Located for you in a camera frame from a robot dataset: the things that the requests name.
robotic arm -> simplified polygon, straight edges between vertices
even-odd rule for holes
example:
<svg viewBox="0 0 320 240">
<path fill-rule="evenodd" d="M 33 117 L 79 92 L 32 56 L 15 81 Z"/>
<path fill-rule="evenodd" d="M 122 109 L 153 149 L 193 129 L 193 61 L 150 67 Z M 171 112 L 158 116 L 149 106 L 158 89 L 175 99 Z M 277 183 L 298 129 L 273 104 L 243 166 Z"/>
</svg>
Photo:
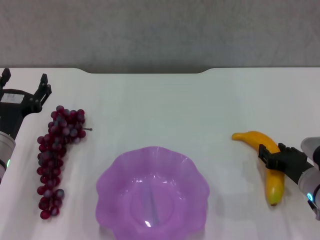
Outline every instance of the robotic arm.
<svg viewBox="0 0 320 240">
<path fill-rule="evenodd" d="M 294 147 L 278 145 L 280 152 L 271 154 L 266 147 L 259 146 L 258 157 L 268 169 L 285 173 L 307 196 L 308 204 L 320 221 L 320 137 L 308 137 L 301 143 L 303 152 Z M 314 166 L 307 162 L 310 158 Z"/>
<path fill-rule="evenodd" d="M 15 149 L 18 131 L 25 116 L 39 113 L 52 93 L 46 74 L 43 74 L 34 94 L 16 89 L 3 89 L 11 73 L 5 68 L 0 77 L 0 184 Z"/>
</svg>

plastic fruit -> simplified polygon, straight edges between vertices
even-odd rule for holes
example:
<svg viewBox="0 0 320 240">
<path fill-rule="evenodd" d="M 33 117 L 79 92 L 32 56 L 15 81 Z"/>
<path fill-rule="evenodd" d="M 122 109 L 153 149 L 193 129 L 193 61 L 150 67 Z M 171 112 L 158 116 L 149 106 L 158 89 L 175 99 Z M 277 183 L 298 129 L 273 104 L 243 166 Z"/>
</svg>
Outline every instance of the plastic fruit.
<svg viewBox="0 0 320 240">
<path fill-rule="evenodd" d="M 232 140 L 243 141 L 259 151 L 259 145 L 263 144 L 271 154 L 280 152 L 278 145 L 267 135 L 258 131 L 236 132 L 232 135 Z M 285 174 L 278 170 L 266 168 L 265 176 L 265 196 L 271 206 L 276 206 L 281 202 L 285 191 Z"/>
</svg>

yellow banana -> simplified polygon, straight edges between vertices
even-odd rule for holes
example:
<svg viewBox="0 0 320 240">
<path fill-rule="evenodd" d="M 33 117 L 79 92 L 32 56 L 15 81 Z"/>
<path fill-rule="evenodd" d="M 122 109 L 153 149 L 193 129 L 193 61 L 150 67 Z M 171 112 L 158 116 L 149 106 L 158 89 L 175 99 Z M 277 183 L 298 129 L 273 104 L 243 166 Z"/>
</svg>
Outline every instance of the yellow banana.
<svg viewBox="0 0 320 240">
<path fill-rule="evenodd" d="M 263 144 L 272 154 L 280 152 L 277 144 L 267 135 L 258 131 L 236 132 L 232 135 L 232 140 L 243 141 L 259 151 L 259 145 Z M 266 168 L 265 196 L 271 206 L 281 202 L 285 191 L 285 174 L 278 170 Z"/>
</svg>

plastic bowl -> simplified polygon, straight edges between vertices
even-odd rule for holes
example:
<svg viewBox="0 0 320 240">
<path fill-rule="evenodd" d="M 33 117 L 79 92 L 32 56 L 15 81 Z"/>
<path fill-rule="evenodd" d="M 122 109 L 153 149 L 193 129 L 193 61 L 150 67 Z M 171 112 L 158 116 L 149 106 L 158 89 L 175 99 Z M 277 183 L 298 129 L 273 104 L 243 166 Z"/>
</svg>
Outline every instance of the plastic bowl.
<svg viewBox="0 0 320 240">
<path fill-rule="evenodd" d="M 190 158 L 163 147 L 121 154 L 96 189 L 96 219 L 117 240 L 184 240 L 206 223 L 208 183 Z"/>
</svg>

grapes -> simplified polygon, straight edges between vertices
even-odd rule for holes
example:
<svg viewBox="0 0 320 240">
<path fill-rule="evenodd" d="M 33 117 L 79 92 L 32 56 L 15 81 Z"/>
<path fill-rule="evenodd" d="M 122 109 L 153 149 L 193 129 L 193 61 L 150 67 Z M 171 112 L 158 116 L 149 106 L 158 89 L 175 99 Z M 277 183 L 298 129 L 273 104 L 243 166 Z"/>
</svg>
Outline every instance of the grapes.
<svg viewBox="0 0 320 240">
<path fill-rule="evenodd" d="M 42 218 L 43 220 L 50 218 L 50 216 L 51 216 L 51 212 L 49 210 L 43 210 L 40 213 L 40 218 Z"/>
<path fill-rule="evenodd" d="M 63 189 L 57 189 L 55 192 L 54 192 L 54 195 L 57 199 L 64 199 L 65 197 L 65 191 Z"/>
<path fill-rule="evenodd" d="M 47 189 L 44 191 L 43 196 L 47 199 L 51 198 L 51 196 L 54 194 L 54 192 L 51 189 Z"/>
<path fill-rule="evenodd" d="M 61 114 L 65 111 L 65 108 L 63 106 L 61 106 L 61 105 L 57 106 L 55 109 L 56 109 L 57 112 L 59 112 Z"/>
<path fill-rule="evenodd" d="M 78 131 L 77 131 L 77 129 L 72 129 L 71 131 L 70 131 L 70 136 L 71 137 L 75 137 L 75 136 L 77 136 L 78 135 Z"/>
<path fill-rule="evenodd" d="M 50 209 L 50 213 L 51 213 L 51 216 L 52 217 L 55 217 L 59 214 L 59 208 L 57 206 L 53 206 L 51 209 Z"/>
<path fill-rule="evenodd" d="M 62 189 L 55 190 L 61 183 L 61 167 L 64 165 L 63 158 L 67 152 L 67 144 L 79 143 L 87 133 L 84 130 L 92 131 L 92 128 L 83 128 L 85 123 L 85 111 L 82 109 L 69 110 L 59 105 L 56 111 L 51 113 L 52 121 L 48 123 L 48 133 L 39 136 L 37 142 L 41 153 L 37 155 L 38 164 L 36 172 L 41 176 L 43 186 L 37 188 L 37 193 L 42 195 L 38 203 L 42 210 L 40 217 L 49 219 L 50 216 L 57 216 L 65 196 Z"/>
<path fill-rule="evenodd" d="M 85 111 L 83 111 L 82 109 L 79 109 L 77 111 L 78 115 L 85 115 Z"/>
</svg>

